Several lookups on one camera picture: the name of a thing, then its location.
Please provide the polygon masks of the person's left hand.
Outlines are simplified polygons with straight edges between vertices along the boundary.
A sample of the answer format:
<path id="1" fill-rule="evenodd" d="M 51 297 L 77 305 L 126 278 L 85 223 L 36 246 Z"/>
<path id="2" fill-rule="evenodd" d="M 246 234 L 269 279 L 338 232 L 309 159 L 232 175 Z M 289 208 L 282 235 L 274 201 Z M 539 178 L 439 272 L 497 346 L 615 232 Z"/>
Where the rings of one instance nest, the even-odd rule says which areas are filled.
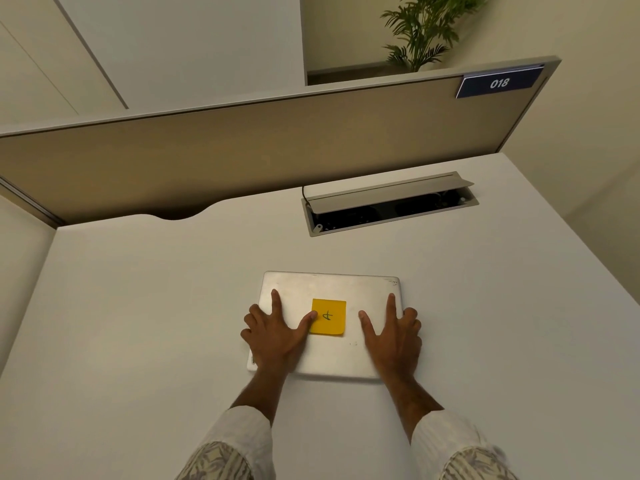
<path id="1" fill-rule="evenodd" d="M 241 332 L 242 339 L 250 347 L 257 371 L 286 376 L 297 368 L 307 339 L 296 341 L 296 329 L 285 322 L 280 295 L 276 289 L 272 290 L 271 313 L 265 326 L 246 325 Z"/>

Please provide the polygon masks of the person's right hand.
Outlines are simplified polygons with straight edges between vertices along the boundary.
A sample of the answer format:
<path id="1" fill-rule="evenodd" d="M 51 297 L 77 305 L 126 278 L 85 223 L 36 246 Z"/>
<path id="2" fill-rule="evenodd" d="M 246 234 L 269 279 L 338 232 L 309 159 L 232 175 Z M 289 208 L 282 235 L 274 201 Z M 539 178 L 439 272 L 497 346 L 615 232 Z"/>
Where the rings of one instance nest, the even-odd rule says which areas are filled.
<path id="1" fill-rule="evenodd" d="M 411 379 L 414 376 L 422 348 L 419 326 L 402 326 L 397 317 L 396 297 L 390 293 L 385 309 L 385 323 L 379 344 L 366 344 L 367 351 L 380 379 Z"/>

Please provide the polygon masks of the silver laptop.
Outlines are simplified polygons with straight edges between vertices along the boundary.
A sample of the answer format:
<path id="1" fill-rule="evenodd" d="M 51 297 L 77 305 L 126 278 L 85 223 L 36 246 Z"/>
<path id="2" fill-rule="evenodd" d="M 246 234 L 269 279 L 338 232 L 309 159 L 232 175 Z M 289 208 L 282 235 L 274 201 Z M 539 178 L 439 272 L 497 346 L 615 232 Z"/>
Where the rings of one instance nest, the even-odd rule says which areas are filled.
<path id="1" fill-rule="evenodd" d="M 290 328 L 297 328 L 301 318 L 312 311 L 313 298 L 347 302 L 344 334 L 309 334 L 295 370 L 297 374 L 379 379 L 365 346 L 358 312 L 366 311 L 375 332 L 380 334 L 390 293 L 396 297 L 397 312 L 403 311 L 401 281 L 398 277 L 267 271 L 263 275 L 258 302 L 267 314 L 271 312 L 271 291 L 274 289 L 280 295 L 284 319 Z"/>

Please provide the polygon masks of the person's left forearm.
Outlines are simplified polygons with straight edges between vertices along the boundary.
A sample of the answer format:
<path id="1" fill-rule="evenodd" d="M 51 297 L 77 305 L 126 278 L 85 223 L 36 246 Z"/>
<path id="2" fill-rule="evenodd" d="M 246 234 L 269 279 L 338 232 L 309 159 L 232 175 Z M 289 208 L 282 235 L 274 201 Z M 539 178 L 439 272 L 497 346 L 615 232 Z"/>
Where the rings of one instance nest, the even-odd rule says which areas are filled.
<path id="1" fill-rule="evenodd" d="M 288 374 L 258 369 L 175 480 L 276 480 L 272 427 Z"/>

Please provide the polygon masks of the person's right forearm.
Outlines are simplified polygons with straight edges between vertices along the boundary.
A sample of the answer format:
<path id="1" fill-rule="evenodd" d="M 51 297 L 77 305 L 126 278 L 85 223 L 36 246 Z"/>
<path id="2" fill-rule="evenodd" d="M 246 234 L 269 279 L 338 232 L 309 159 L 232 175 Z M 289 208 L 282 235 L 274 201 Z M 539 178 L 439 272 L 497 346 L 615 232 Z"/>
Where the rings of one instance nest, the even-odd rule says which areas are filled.
<path id="1" fill-rule="evenodd" d="M 419 480 L 519 480 L 505 454 L 466 418 L 444 410 L 406 374 L 384 374 Z"/>

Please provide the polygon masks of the yellow sticky note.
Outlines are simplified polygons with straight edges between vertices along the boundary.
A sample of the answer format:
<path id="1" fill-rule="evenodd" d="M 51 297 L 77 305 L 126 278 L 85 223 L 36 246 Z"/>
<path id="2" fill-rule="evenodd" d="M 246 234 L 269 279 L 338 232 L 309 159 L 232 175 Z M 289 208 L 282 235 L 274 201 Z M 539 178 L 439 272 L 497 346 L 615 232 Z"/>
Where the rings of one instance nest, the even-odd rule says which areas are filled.
<path id="1" fill-rule="evenodd" d="M 312 300 L 312 311 L 317 313 L 309 333 L 326 336 L 342 336 L 346 330 L 347 302 L 341 300 Z"/>

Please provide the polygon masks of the beige desk divider panel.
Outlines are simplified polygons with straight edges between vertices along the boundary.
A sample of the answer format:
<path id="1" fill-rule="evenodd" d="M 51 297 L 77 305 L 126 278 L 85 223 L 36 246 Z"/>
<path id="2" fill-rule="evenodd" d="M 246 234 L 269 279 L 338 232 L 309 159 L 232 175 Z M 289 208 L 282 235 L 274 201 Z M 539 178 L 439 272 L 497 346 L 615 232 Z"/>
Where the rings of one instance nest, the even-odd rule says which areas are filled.
<path id="1" fill-rule="evenodd" d="M 0 196 L 57 228 L 498 153 L 556 55 L 348 80 L 212 105 L 0 131 Z M 465 74 L 544 65 L 532 88 L 456 99 Z"/>

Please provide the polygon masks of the dark blue label plate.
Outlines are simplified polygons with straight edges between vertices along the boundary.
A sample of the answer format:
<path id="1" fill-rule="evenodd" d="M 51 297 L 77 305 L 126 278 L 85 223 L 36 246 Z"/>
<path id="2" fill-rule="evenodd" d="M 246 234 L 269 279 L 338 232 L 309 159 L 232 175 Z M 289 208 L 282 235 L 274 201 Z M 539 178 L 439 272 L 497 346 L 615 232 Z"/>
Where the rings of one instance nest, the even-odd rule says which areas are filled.
<path id="1" fill-rule="evenodd" d="M 544 65 L 539 64 L 465 74 L 455 98 L 460 99 L 529 89 L 536 83 L 543 70 Z"/>

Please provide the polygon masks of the green potted palm plant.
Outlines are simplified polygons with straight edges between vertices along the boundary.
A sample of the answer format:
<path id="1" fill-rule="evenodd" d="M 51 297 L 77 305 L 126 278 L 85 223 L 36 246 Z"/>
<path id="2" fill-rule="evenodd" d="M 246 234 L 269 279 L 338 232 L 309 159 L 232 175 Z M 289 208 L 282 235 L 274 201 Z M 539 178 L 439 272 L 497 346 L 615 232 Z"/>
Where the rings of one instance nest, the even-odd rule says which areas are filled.
<path id="1" fill-rule="evenodd" d="M 387 62 L 408 72 L 440 63 L 460 37 L 459 21 L 478 13 L 489 0 L 399 0 L 380 15 L 397 44 L 385 45 Z"/>

